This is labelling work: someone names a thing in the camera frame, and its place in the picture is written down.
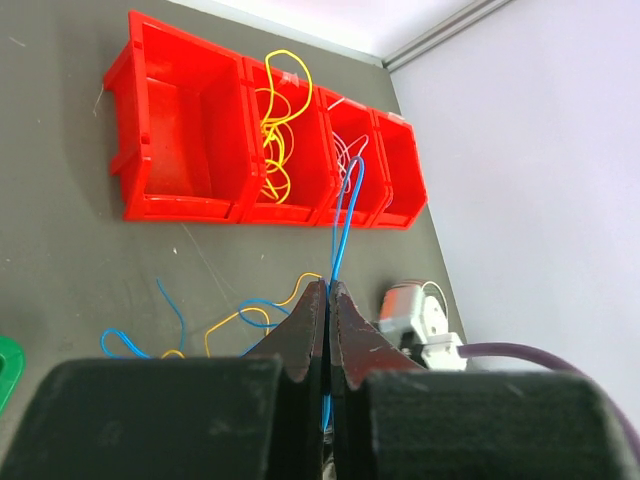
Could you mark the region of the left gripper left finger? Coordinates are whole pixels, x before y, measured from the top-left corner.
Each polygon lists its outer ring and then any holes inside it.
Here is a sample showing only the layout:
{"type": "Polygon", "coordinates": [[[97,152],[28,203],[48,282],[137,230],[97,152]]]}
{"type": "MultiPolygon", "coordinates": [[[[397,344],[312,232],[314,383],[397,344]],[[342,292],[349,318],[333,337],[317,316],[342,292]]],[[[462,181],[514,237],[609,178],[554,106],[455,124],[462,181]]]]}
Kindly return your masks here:
{"type": "Polygon", "coordinates": [[[5,479],[318,479],[325,284],[241,357],[72,360],[29,403],[5,479]]]}

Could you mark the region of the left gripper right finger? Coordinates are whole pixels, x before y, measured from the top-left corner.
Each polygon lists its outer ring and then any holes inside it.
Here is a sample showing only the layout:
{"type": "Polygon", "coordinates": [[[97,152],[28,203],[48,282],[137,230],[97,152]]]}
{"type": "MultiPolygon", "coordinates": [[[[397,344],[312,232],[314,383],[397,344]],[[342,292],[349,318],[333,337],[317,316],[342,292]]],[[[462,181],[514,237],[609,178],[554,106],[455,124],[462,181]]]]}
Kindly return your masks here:
{"type": "Polygon", "coordinates": [[[639,437],[584,372],[520,344],[465,345],[535,372],[425,369],[329,297],[333,455],[340,479],[635,479],[639,437]]]}

